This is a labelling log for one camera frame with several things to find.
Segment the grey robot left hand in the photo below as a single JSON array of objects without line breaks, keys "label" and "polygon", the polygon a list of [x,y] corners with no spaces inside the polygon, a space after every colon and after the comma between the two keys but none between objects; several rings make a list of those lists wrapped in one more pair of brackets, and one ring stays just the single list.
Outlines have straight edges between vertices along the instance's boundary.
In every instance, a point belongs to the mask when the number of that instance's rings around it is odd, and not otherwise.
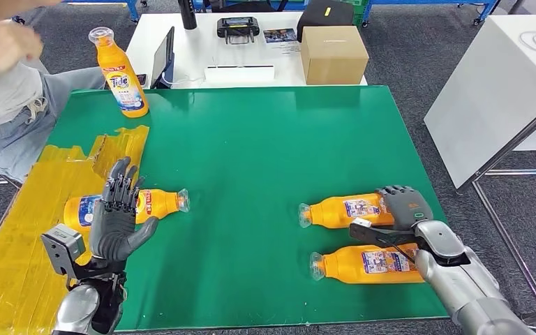
[{"label": "grey robot left hand", "polygon": [[133,177],[137,166],[125,156],[112,167],[94,207],[89,248],[94,257],[123,262],[155,233],[159,218],[149,217],[136,228],[136,208],[144,177]]}]

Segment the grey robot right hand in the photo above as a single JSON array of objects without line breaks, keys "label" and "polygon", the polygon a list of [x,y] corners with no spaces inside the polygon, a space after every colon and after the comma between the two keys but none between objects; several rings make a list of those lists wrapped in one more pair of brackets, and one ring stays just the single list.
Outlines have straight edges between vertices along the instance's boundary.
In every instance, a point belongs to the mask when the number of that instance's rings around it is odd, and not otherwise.
[{"label": "grey robot right hand", "polygon": [[433,220],[433,212],[422,194],[410,186],[391,185],[378,188],[387,211],[394,219],[394,230],[409,230],[420,221]]}]

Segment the person's right hand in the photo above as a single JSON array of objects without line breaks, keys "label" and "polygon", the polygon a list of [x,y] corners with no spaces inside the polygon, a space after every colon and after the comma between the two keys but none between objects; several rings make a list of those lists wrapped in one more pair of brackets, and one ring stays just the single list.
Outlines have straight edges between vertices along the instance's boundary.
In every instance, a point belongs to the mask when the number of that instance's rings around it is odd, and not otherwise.
[{"label": "person's right hand", "polygon": [[21,60],[37,59],[43,51],[40,36],[15,22],[0,22],[0,73]]}]

